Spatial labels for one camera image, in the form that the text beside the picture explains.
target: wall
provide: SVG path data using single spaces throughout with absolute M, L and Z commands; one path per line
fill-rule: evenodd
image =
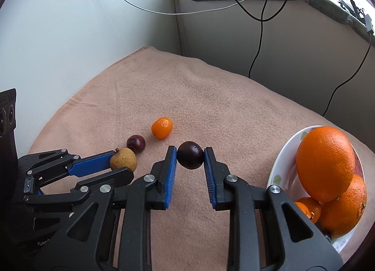
M 232 1 L 180 0 L 182 12 L 220 8 Z M 244 7 L 260 18 L 264 1 L 249 0 Z M 264 17 L 282 5 L 269 1 Z M 181 36 L 185 53 L 225 70 L 248 75 L 259 44 L 260 22 L 238 6 L 186 15 Z M 368 43 L 350 26 L 330 19 L 302 0 L 290 1 L 264 24 L 260 55 L 251 78 L 267 88 L 322 114 L 340 83 L 359 67 Z M 341 87 L 326 118 L 355 135 L 375 151 L 375 48 L 357 76 Z
M 172 0 L 130 1 L 174 10 Z M 5 0 L 0 33 L 0 91 L 17 89 L 19 155 L 63 103 L 114 62 L 145 45 L 180 51 L 175 17 L 122 0 Z

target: white bowl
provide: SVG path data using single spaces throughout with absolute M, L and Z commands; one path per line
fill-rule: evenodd
M 307 192 L 302 187 L 297 175 L 296 152 L 302 139 L 310 131 L 317 127 L 321 127 L 321 125 L 306 127 L 297 132 L 287 141 L 287 143 L 284 145 L 279 155 L 277 156 L 275 163 L 273 164 L 267 187 L 272 184 L 280 186 L 288 194 L 288 196 L 292 198 L 293 201 L 297 201 L 301 197 L 308 196 Z M 361 160 L 359 159 L 354 147 L 353 150 L 356 157 L 356 169 L 354 173 L 361 176 L 364 180 Z M 345 234 L 344 236 L 332 239 L 331 244 L 338 253 L 340 253 L 341 250 L 346 246 L 350 238 L 353 236 L 356 228 L 357 226 L 355 226 L 349 233 Z

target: white cable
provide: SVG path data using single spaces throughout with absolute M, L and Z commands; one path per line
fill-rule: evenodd
M 126 3 L 130 4 L 131 6 L 134 6 L 135 8 L 137 9 L 140 9 L 142 11 L 146 11 L 146 12 L 149 12 L 149 13 L 155 13 L 155 14 L 162 14 L 162 15 L 172 15 L 172 16 L 179 16 L 179 15 L 190 15 L 190 14 L 197 14 L 197 13 L 204 13 L 204 12 L 214 12 L 214 11 L 220 11 L 220 10 L 225 10 L 225 9 L 228 9 L 228 8 L 231 8 L 232 6 L 235 6 L 237 5 L 237 3 L 233 3 L 229 6 L 226 6 L 226 7 L 223 7 L 223 8 L 218 8 L 218 9 L 210 9 L 210 10 L 204 10 L 204 11 L 198 11 L 198 12 L 188 12 L 188 13 L 163 13 L 163 12 L 155 12 L 155 11 L 151 11 L 151 10 L 147 10 L 147 9 L 144 9 L 138 5 L 135 5 L 133 3 L 131 3 L 130 1 L 128 0 L 124 0 Z

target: bowl of fruit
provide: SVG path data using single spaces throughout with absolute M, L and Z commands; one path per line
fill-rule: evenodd
M 267 187 L 273 184 L 295 201 L 340 253 L 367 201 L 362 164 L 346 135 L 320 125 L 297 132 L 273 164 Z

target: blue gripper pad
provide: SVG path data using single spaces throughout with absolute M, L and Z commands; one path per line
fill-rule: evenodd
M 176 147 L 173 148 L 173 153 L 172 153 L 170 160 L 165 160 L 164 162 L 169 162 L 169 170 L 168 170 L 168 176 L 166 179 L 165 200 L 164 200 L 164 207 L 168 209 L 169 204 L 172 201 L 174 177 L 176 174 L 176 165 L 177 165 L 177 148 Z
M 207 149 L 204 150 L 204 173 L 206 174 L 207 189 L 209 191 L 210 203 L 212 208 L 217 207 L 217 197 L 216 197 L 216 182 L 212 171 L 212 165 L 210 157 L 208 155 Z
M 107 151 L 99 155 L 79 159 L 73 162 L 72 168 L 68 170 L 70 176 L 84 177 L 109 168 L 109 160 L 115 154 Z

